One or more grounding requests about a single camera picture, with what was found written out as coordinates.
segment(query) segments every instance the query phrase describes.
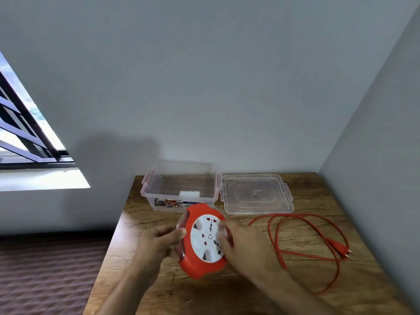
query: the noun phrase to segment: window sill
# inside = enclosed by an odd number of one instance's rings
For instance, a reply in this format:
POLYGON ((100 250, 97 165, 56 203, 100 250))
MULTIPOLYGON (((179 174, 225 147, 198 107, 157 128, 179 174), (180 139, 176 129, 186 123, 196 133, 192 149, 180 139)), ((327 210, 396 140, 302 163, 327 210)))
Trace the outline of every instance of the window sill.
POLYGON ((85 188, 79 168, 0 170, 0 191, 85 188))

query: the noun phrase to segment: hand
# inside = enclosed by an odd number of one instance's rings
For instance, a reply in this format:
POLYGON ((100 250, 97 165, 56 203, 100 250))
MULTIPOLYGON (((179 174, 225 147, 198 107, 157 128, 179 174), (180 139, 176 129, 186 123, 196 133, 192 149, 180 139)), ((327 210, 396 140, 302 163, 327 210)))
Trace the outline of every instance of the hand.
POLYGON ((285 272, 270 241, 260 229, 255 226, 240 226, 230 220, 221 221, 219 227, 228 228, 233 238, 231 246, 232 241, 218 233, 218 241, 226 259, 256 286, 260 287, 270 277, 285 272))
POLYGON ((158 278, 162 260, 174 256, 173 245, 185 235, 185 228, 175 229, 175 226, 157 226, 142 231, 131 268, 134 272, 141 272, 147 287, 158 278))

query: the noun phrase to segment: wooden tabletop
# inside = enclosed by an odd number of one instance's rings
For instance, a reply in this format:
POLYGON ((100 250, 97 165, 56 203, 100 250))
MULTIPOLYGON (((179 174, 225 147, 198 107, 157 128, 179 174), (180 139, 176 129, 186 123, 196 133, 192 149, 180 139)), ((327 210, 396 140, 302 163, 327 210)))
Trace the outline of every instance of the wooden tabletop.
MULTIPOLYGON (((411 314, 399 300, 399 294, 388 276, 375 261, 354 226, 334 200, 324 181, 316 173, 280 174, 294 197, 295 212, 316 213, 332 220, 346 235, 353 260, 341 263, 338 280, 321 295, 345 314, 411 314)), ((143 176, 137 176, 121 214, 108 252, 102 263, 84 315, 93 315, 130 263, 143 228, 176 224, 181 214, 154 211, 140 195, 143 176)), ((223 210, 219 200, 216 206, 223 210)), ((249 215, 229 216, 246 225, 249 215)), ((326 236, 342 241, 337 231, 324 220, 313 223, 326 236)), ((267 233, 267 219, 256 222, 267 233)), ((331 257, 319 236, 302 221, 290 219, 281 228, 281 248, 331 257)), ((335 274, 333 262, 284 256, 288 270, 312 291, 325 287, 335 274)), ((137 314, 279 314, 278 308, 249 281, 227 270, 213 280, 190 278, 177 262, 165 259, 156 283, 145 293, 137 314)))

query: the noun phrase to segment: gray wall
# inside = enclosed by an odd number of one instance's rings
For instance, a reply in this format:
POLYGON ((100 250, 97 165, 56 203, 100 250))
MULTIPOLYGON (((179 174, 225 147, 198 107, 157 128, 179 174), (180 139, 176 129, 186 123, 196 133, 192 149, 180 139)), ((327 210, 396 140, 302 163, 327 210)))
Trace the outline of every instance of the gray wall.
POLYGON ((320 174, 420 313, 420 8, 320 174))
POLYGON ((92 188, 0 194, 0 233, 115 224, 157 157, 319 170, 418 3, 2 0, 1 51, 92 188))

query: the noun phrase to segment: floor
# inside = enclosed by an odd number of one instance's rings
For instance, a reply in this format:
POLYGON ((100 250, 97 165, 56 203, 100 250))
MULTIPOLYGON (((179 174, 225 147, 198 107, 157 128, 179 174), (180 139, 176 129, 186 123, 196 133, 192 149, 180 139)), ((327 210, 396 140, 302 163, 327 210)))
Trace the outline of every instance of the floor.
POLYGON ((0 314, 81 315, 112 232, 0 237, 0 314))

